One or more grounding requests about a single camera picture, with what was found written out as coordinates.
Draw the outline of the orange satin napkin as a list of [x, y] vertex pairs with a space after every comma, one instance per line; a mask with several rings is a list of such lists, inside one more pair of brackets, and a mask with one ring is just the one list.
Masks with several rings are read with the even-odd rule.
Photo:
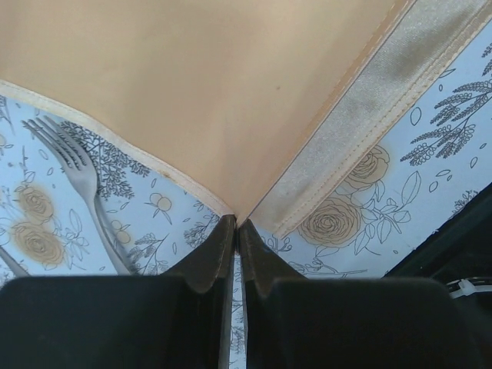
[[1, 92], [284, 236], [490, 18], [489, 1], [3, 1]]

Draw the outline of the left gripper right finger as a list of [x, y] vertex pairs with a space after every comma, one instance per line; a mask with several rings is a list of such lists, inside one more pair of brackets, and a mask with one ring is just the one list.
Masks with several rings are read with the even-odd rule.
[[309, 279], [238, 231], [249, 368], [489, 368], [490, 319], [426, 278]]

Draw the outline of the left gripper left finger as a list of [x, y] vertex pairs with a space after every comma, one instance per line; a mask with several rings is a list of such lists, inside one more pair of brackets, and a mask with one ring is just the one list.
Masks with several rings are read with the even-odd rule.
[[3, 368], [226, 368], [235, 219], [154, 276], [25, 277], [1, 290]]

